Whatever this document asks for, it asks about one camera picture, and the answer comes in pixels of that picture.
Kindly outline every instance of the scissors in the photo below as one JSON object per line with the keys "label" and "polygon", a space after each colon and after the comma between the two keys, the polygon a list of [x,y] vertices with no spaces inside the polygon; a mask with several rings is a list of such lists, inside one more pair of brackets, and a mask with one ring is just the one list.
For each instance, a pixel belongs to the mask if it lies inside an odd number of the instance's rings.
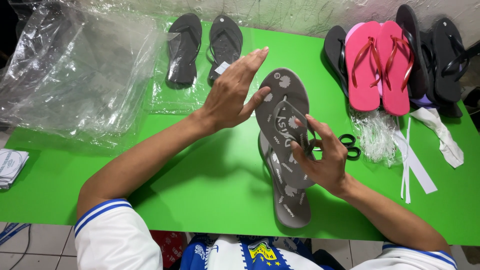
{"label": "scissors", "polygon": [[[355,144],[355,136],[352,134],[343,134],[340,137],[338,137],[338,140],[347,148],[348,154],[347,154],[347,159],[348,160],[356,160],[360,156],[360,148],[353,146]],[[314,149],[314,151],[322,151],[320,148]],[[350,151],[355,152],[355,156],[350,155]]]}

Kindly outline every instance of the stack of cards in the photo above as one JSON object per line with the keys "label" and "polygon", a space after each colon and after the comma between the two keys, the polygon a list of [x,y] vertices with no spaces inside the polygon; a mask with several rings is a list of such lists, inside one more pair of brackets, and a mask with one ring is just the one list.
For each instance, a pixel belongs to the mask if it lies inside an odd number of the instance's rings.
{"label": "stack of cards", "polygon": [[9,189],[28,159],[28,152],[0,150],[0,189]]}

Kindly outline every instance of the white wall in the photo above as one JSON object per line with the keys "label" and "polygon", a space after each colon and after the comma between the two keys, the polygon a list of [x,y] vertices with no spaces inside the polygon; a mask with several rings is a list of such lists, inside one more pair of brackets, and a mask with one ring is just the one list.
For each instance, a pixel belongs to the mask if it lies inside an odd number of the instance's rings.
{"label": "white wall", "polygon": [[229,15],[240,25],[315,37],[340,25],[348,31],[359,22],[395,20],[401,4],[415,11],[422,30],[442,17],[457,25],[467,48],[480,39],[478,0],[127,0],[142,12],[180,15],[194,12],[212,21]]}

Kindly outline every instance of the sleeve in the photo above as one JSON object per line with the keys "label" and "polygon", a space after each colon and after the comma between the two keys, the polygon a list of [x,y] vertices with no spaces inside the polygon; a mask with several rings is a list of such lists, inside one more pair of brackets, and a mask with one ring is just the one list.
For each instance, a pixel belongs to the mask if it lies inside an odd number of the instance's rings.
{"label": "sleeve", "polygon": [[74,232],[80,270],[163,269],[160,247],[125,199],[93,207],[77,221]]}
{"label": "sleeve", "polygon": [[444,251],[421,251],[384,242],[382,254],[352,270],[457,270],[455,259]]}

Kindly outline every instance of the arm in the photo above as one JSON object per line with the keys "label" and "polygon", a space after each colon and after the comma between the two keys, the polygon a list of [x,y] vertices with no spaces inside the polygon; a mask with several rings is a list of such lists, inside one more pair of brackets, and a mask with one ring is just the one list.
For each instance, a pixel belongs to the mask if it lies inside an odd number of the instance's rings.
{"label": "arm", "polygon": [[371,190],[345,172],[347,149],[325,123],[307,115],[310,125],[322,138],[321,160],[306,158],[301,147],[292,142],[295,160],[307,175],[331,194],[346,200],[393,243],[422,251],[444,251],[451,255],[445,239],[427,222],[394,201]]}
{"label": "arm", "polygon": [[247,120],[270,91],[268,87],[258,90],[243,105],[250,83],[267,54],[265,47],[240,58],[215,80],[200,109],[122,153],[90,177],[78,195],[77,218],[99,203],[128,197],[198,139]]}

